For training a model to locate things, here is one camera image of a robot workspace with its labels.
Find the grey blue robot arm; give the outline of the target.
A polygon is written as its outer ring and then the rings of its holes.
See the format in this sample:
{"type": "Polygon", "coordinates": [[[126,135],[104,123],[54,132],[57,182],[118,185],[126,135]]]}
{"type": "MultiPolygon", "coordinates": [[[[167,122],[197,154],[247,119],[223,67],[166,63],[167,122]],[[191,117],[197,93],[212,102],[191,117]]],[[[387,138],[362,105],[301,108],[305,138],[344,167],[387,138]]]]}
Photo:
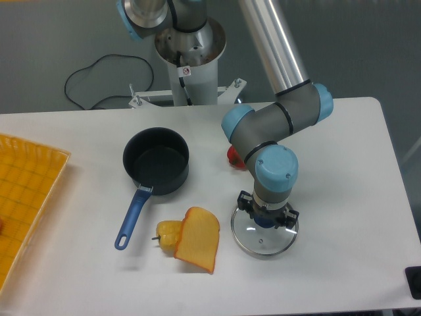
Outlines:
{"type": "MultiPolygon", "coordinates": [[[[299,215],[287,209],[287,199],[298,163],[280,141],[329,117],[334,103],[326,87],[307,75],[279,3],[239,6],[276,100],[258,111],[238,105],[222,119],[228,141],[254,179],[253,192],[242,192],[237,206],[263,228],[292,228],[299,215]]],[[[154,36],[176,106],[216,104],[217,62],[226,37],[205,1],[118,1],[116,7],[132,38],[154,36]]]]}

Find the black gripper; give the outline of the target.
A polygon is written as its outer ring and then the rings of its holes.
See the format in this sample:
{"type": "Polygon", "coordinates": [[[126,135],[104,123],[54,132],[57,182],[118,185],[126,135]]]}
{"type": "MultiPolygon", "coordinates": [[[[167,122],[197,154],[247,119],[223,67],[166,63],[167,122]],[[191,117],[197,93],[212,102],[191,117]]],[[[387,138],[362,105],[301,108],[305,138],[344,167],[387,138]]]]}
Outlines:
{"type": "Polygon", "coordinates": [[[237,198],[237,208],[245,211],[259,226],[292,229],[297,224],[299,212],[293,209],[286,210],[287,201],[288,199],[279,203],[267,203],[242,190],[237,198]]]}

